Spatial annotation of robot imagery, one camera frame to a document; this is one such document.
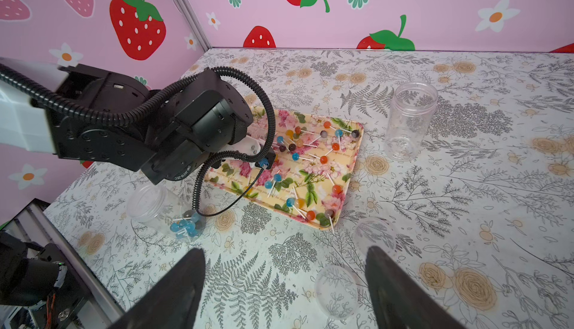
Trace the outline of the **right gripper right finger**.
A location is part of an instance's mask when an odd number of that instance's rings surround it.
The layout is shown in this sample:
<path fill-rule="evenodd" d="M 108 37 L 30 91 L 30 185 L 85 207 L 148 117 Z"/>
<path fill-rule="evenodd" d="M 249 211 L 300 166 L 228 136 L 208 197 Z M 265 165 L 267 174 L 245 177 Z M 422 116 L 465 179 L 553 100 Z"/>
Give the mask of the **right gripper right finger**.
<path fill-rule="evenodd" d="M 379 328 L 462 328 L 381 248 L 366 256 L 366 280 Z"/>

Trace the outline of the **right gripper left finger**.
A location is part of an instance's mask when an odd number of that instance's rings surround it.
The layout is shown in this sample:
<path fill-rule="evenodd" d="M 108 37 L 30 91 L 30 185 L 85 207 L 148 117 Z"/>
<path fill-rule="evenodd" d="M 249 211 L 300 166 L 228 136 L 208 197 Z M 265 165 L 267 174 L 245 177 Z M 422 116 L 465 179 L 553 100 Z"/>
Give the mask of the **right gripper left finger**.
<path fill-rule="evenodd" d="M 112 328 L 193 328 L 206 279 L 206 257 L 190 250 Z"/>

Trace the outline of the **clear jar lid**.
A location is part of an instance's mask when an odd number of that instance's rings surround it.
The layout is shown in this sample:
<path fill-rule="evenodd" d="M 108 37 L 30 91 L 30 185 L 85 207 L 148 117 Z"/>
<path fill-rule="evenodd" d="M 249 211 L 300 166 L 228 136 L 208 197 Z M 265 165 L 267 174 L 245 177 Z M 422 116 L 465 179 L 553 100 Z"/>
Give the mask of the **clear jar lid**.
<path fill-rule="evenodd" d="M 345 321 L 358 306 L 358 288 L 351 272 L 341 266 L 327 266 L 315 278 L 318 306 L 329 318 Z"/>
<path fill-rule="evenodd" d="M 385 219 L 363 218 L 354 229 L 353 243 L 364 256 L 370 247 L 379 247 L 393 257 L 398 249 L 397 233 L 396 227 Z"/>

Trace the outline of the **clear jar blue candies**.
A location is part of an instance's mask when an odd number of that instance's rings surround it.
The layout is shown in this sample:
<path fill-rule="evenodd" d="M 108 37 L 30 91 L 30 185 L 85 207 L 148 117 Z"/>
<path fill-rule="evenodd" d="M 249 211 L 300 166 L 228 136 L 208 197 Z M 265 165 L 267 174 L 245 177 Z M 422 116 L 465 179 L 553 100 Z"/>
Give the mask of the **clear jar blue candies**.
<path fill-rule="evenodd" d="M 192 242 L 206 228 L 206 219 L 161 185 L 143 185 L 127 201 L 127 215 L 139 224 L 173 239 Z"/>

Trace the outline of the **clear jar orange candies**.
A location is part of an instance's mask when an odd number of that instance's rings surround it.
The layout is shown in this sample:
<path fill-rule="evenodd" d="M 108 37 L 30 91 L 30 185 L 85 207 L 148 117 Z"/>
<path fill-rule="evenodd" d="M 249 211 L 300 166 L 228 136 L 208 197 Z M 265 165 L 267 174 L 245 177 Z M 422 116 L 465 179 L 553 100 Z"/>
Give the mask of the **clear jar orange candies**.
<path fill-rule="evenodd" d="M 426 83 L 411 82 L 396 88 L 384 142 L 388 157 L 411 161 L 418 156 L 438 100 L 436 88 Z"/>

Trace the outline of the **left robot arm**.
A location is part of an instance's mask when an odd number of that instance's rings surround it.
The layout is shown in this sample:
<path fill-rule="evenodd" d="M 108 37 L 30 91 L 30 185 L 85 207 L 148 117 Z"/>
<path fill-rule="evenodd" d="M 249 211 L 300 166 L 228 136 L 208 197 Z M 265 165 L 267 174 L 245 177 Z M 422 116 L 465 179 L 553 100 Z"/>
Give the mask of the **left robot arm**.
<path fill-rule="evenodd" d="M 274 166 L 274 108 L 263 88 L 233 67 L 207 67 L 161 90 L 100 68 L 54 69 L 49 89 L 1 62 L 1 95 L 12 111 L 1 141 L 61 159 L 107 162 L 141 171 L 153 184 L 195 174 L 203 181 L 228 159 Z"/>

